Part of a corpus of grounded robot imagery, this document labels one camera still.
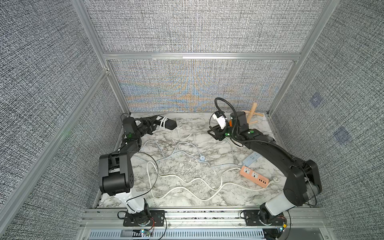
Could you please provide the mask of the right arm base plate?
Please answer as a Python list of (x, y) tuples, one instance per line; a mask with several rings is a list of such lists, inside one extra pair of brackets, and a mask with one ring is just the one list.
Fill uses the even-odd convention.
[(247, 226), (283, 226), (287, 224), (284, 215), (272, 216), (262, 210), (244, 210), (240, 213), (240, 217), (245, 220)]

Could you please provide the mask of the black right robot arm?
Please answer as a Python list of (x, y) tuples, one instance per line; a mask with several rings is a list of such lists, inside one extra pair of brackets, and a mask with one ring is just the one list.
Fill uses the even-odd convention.
[(280, 194), (260, 206), (261, 221), (268, 225), (284, 211), (306, 204), (323, 190), (318, 165), (289, 154), (277, 145), (273, 137), (251, 129), (244, 112), (232, 113), (229, 117), (215, 112), (212, 114), (218, 124), (210, 127), (208, 134), (218, 141), (225, 138), (236, 141), (266, 158), (286, 177)]

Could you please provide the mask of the pink power strip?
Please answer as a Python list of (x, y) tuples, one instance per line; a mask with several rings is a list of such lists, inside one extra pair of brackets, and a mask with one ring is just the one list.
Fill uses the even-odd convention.
[(251, 170), (246, 166), (242, 166), (240, 170), (240, 175), (262, 188), (266, 188), (270, 182), (269, 179), (256, 173), (255, 171)]

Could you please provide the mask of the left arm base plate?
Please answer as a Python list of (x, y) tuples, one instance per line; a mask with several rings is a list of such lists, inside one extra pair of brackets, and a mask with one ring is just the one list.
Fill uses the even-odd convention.
[(124, 227), (163, 227), (165, 223), (165, 211), (149, 210), (136, 214), (125, 213), (123, 218)]

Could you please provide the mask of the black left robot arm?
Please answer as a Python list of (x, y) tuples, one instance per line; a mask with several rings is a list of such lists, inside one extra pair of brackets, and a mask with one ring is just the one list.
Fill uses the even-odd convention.
[(142, 137), (156, 130), (156, 117), (122, 120), (121, 145), (110, 154), (99, 158), (99, 186), (103, 194), (118, 199), (132, 215), (148, 216), (148, 204), (134, 188), (134, 171), (131, 158), (142, 147)]

